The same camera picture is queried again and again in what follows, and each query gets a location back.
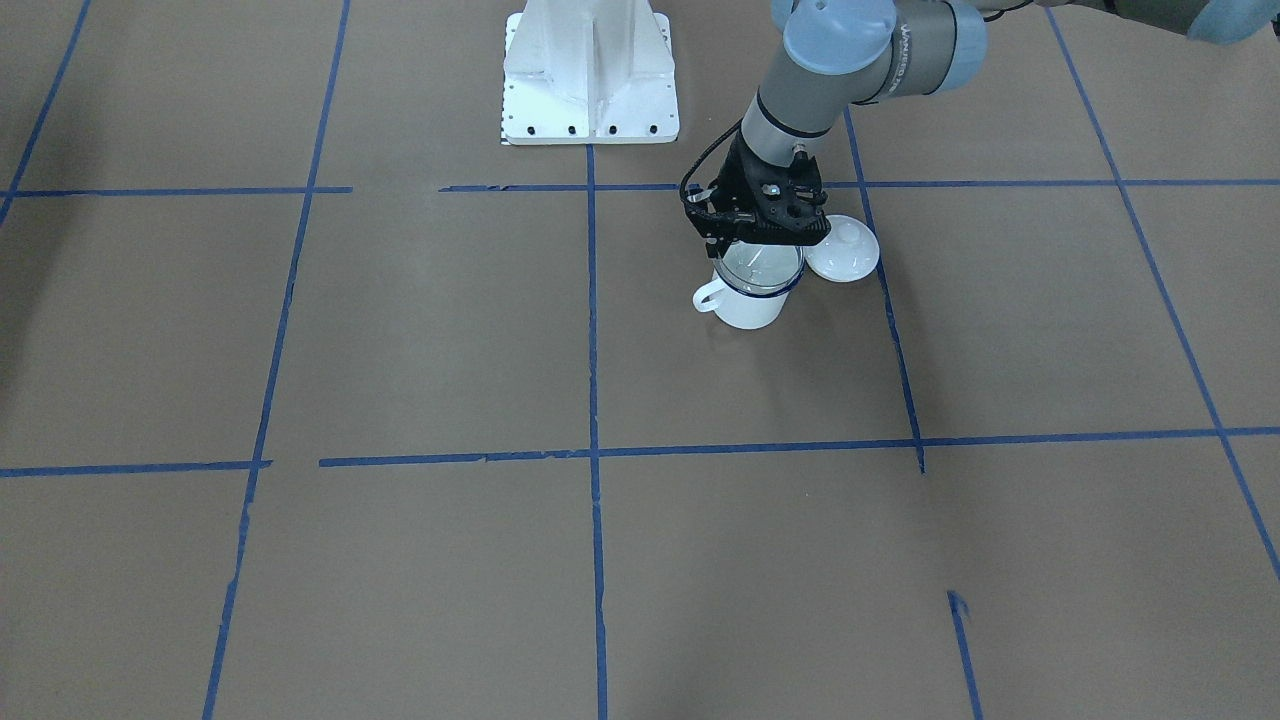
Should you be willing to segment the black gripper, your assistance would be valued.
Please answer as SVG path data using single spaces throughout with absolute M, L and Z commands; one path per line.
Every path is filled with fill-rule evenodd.
M 716 178 L 691 190 L 694 174 L 724 142 L 730 147 Z M 831 232 L 827 200 L 815 156 L 799 149 L 782 165 L 771 164 L 740 129 L 727 129 L 684 174 L 684 213 L 708 247 L 815 246 Z

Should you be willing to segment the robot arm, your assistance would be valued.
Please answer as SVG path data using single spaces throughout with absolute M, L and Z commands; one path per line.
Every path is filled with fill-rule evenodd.
M 810 247 L 831 229 L 819 149 L 852 105 L 973 79 L 1016 1 L 776 1 L 781 45 L 708 187 L 678 187 L 710 258 L 733 243 Z

